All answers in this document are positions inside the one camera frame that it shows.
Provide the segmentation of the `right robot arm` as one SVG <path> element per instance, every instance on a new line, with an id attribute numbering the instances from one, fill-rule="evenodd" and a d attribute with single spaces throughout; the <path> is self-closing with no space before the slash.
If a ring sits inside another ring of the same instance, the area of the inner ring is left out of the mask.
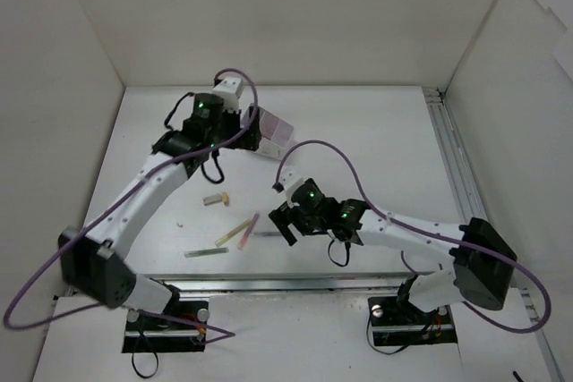
<path id="1" fill-rule="evenodd" d="M 474 217 L 466 225 L 453 225 L 382 214 L 363 200 L 326 196 L 313 179 L 282 179 L 273 188 L 286 200 L 269 219 L 290 245 L 300 235 L 327 235 L 346 248 L 382 246 L 440 265 L 400 287 L 396 309 L 401 318 L 416 321 L 461 301 L 485 310 L 504 307 L 517 255 L 489 222 Z"/>

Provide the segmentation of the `purple pen clear cap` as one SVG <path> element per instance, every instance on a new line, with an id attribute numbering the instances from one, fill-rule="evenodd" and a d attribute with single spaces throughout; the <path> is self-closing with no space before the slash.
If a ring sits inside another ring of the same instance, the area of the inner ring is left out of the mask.
<path id="1" fill-rule="evenodd" d="M 282 237 L 280 232 L 253 232 L 250 237 Z"/>

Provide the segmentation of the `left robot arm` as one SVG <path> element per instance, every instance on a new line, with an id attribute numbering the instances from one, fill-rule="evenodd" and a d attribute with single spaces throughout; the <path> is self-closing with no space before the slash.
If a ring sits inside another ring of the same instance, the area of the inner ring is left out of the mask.
<path id="1" fill-rule="evenodd" d="M 110 308 L 146 312 L 157 327 L 178 319 L 177 288 L 136 273 L 126 262 L 135 239 L 165 200 L 222 148 L 254 151 L 261 141 L 260 111 L 248 119 L 213 93 L 192 94 L 192 113 L 181 129 L 167 127 L 123 195 L 81 230 L 66 228 L 58 238 L 64 281 Z"/>

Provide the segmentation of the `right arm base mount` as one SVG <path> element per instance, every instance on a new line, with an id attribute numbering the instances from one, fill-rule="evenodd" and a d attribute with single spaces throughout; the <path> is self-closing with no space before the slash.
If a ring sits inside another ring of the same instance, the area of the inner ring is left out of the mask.
<path id="1" fill-rule="evenodd" d="M 423 312 L 396 297 L 371 296 L 366 336 L 370 346 L 395 354 L 413 346 L 456 344 L 458 335 L 448 306 Z"/>

